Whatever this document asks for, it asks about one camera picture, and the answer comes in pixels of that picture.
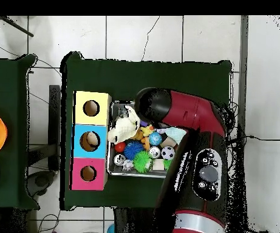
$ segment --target yellow box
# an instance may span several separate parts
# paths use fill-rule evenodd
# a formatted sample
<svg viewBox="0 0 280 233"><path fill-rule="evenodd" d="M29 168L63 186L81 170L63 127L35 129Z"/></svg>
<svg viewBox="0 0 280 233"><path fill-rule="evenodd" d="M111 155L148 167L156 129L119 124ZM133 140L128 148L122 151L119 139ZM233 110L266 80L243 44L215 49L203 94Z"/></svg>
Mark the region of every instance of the yellow box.
<svg viewBox="0 0 280 233"><path fill-rule="evenodd" d="M75 123L84 125L108 125L109 105L112 98L107 93L76 91Z"/></svg>

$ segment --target round hole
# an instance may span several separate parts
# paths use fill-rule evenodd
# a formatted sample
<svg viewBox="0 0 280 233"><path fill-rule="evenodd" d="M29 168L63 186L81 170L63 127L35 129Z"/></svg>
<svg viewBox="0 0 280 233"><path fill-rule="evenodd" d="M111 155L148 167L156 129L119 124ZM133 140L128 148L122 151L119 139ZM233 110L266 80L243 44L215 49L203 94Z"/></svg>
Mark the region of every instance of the round hole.
<svg viewBox="0 0 280 233"><path fill-rule="evenodd" d="M85 102L83 106L84 114L87 116L93 117L96 116L100 111L99 104L94 100L89 100Z"/></svg>
<svg viewBox="0 0 280 233"><path fill-rule="evenodd" d="M80 146L88 152L97 150L100 145L100 137L95 132L85 132L80 137Z"/></svg>
<svg viewBox="0 0 280 233"><path fill-rule="evenodd" d="M80 176L84 181L92 181L95 180L97 176L97 171L93 166L85 166L80 171Z"/></svg>

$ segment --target green tablecloth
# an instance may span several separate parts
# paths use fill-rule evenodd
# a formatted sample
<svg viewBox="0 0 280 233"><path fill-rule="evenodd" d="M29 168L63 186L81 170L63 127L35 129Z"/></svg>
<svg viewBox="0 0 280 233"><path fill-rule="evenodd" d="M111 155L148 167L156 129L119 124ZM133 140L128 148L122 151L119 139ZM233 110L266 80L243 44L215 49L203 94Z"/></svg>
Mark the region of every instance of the green tablecloth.
<svg viewBox="0 0 280 233"><path fill-rule="evenodd" d="M133 100L145 87L179 90L228 104L231 62L127 62L81 59L78 52L69 53L61 63L63 72L62 105L66 104L66 122L62 117L62 135L66 136L66 160L61 185L64 206L155 206L163 180L159 178L110 176L103 191L70 191L69 167L72 130L72 94L74 90L104 92L112 100Z"/></svg>
<svg viewBox="0 0 280 233"><path fill-rule="evenodd" d="M35 55L0 59L0 117L8 136L0 150L0 207L38 209L25 185L27 168L27 71Z"/></svg>

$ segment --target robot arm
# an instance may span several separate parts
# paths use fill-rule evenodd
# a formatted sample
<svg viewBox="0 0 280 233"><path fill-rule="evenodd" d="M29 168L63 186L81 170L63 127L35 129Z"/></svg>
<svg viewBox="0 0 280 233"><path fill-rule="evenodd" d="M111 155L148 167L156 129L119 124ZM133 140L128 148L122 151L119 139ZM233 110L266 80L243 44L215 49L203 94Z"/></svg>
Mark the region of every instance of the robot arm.
<svg viewBox="0 0 280 233"><path fill-rule="evenodd" d="M155 209L157 233L225 233L225 126L209 100L146 88L135 99L141 120L187 131L167 172Z"/></svg>

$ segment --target blue ball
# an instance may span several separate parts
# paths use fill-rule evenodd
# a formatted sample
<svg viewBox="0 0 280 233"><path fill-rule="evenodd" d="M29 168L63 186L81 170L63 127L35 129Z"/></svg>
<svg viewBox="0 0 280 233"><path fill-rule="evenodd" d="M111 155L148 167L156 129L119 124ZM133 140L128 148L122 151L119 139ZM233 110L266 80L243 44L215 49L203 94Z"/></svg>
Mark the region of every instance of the blue ball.
<svg viewBox="0 0 280 233"><path fill-rule="evenodd" d="M131 141L124 149L125 157L129 160L133 160L135 155L144 150L143 145L138 141Z"/></svg>
<svg viewBox="0 0 280 233"><path fill-rule="evenodd" d="M107 233L115 233L115 225L114 224L112 224L112 225L110 225L110 227L108 227Z"/></svg>
<svg viewBox="0 0 280 233"><path fill-rule="evenodd" d="M162 142L162 136L158 132L153 132L149 136L149 143L152 146L158 146Z"/></svg>

